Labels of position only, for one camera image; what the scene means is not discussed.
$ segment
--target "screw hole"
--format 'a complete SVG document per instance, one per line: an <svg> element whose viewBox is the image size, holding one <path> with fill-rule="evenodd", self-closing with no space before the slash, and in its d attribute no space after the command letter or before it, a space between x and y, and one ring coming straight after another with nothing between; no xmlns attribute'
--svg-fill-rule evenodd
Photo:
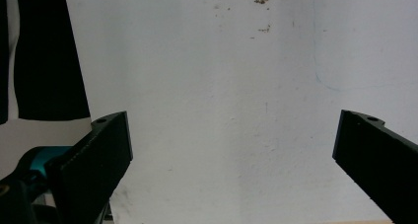
<svg viewBox="0 0 418 224"><path fill-rule="evenodd" d="M367 119L370 121L379 121L379 119L375 117L367 117Z"/></svg>
<svg viewBox="0 0 418 224"><path fill-rule="evenodd" d="M4 194L6 194L6 192L8 192L9 189L10 187L7 185L0 185L0 196L3 196Z"/></svg>

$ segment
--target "white strip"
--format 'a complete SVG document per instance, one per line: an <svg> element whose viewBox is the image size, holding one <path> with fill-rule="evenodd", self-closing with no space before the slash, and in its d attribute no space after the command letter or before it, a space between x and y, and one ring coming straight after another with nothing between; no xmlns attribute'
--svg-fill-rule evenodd
<svg viewBox="0 0 418 224"><path fill-rule="evenodd" d="M20 32L20 14L18 0L7 0L9 27L9 120L19 117L18 102L15 93L15 53Z"/></svg>

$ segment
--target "black fabric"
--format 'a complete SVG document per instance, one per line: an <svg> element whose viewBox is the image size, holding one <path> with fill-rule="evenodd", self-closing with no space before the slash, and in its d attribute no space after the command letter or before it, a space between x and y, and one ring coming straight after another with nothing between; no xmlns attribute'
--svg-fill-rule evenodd
<svg viewBox="0 0 418 224"><path fill-rule="evenodd" d="M7 2L0 0L0 124L8 118L9 105L9 31Z"/></svg>
<svg viewBox="0 0 418 224"><path fill-rule="evenodd" d="M19 117L90 116L66 0L19 0L19 11L14 69Z"/></svg>

